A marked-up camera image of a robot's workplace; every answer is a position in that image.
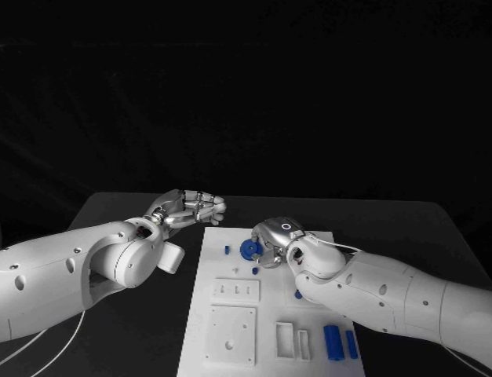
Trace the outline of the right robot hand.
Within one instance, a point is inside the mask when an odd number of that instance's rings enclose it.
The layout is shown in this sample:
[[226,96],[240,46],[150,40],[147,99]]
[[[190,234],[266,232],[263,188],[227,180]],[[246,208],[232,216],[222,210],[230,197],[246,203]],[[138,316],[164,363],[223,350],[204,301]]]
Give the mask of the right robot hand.
[[255,263],[265,269],[282,264],[295,271],[306,265],[305,257],[315,243],[302,225],[288,217],[269,218],[252,230],[252,241],[260,245],[252,255]]

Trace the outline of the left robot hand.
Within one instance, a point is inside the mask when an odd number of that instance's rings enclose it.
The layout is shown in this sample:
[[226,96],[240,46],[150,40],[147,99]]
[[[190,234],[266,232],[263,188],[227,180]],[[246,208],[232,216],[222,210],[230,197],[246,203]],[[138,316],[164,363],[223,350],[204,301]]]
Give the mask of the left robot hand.
[[144,217],[160,227],[164,239],[199,223],[217,225],[226,210],[224,199],[207,192],[173,189],[151,203]]

